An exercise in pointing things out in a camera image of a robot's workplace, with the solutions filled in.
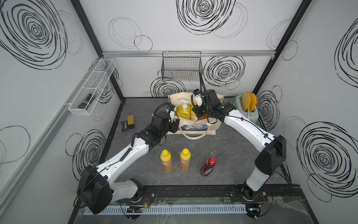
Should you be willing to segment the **yellow pump soap bottle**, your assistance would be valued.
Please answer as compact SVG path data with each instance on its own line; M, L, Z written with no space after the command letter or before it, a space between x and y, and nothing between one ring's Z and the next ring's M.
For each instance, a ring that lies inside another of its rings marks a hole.
M178 107L177 115L184 119L190 119L191 116L191 106L188 104L188 100L186 99L179 99L181 106Z

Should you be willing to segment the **cream canvas shopping bag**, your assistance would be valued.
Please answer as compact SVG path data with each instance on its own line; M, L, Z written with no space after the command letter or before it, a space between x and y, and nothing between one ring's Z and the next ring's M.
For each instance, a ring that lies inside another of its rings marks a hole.
M191 96L193 94L190 92L180 92L168 96L168 101L176 106L176 109L179 106L184 104L183 100L187 100L187 104L192 107ZM222 122L214 118L205 118L205 119L186 119L179 117L180 123L178 130L175 133L169 132L169 134L185 134L187 137L189 135L199 135L200 138L205 135L216 135L216 130L220 128Z

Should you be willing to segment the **orange bottle yellow cap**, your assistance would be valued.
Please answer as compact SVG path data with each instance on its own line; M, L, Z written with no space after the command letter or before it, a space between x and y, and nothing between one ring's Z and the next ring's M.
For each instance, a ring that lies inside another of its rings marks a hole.
M197 115L196 115L196 113L195 113L195 111L193 109L191 110L191 113L190 113L190 120L192 120L192 121L198 121L199 120L199 118L197 117Z
M163 150L160 155L165 172L172 171L172 155L168 150Z
M180 153L180 166L183 171L189 170L190 168L191 153L185 148Z

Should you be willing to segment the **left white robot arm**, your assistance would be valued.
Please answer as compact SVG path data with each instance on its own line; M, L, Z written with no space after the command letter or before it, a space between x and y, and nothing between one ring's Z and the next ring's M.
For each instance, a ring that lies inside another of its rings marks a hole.
M175 105L163 103L164 111L156 108L149 125L133 134L131 143L111 159L89 165L81 174L76 195L94 214L101 213L111 202L121 199L140 199L140 183L134 179L116 182L116 179L137 159L159 145L168 132L175 133L179 119L174 119Z

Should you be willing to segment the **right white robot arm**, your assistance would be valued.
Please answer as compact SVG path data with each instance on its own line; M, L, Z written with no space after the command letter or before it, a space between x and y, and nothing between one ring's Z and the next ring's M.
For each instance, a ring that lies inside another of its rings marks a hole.
M196 117L214 118L227 124L249 140L260 152L255 159L255 168L244 182L241 193L247 201L254 201L259 190L286 160L286 140L264 131L246 118L230 103L221 103L214 90L207 90L202 72L199 72L200 88L191 97Z

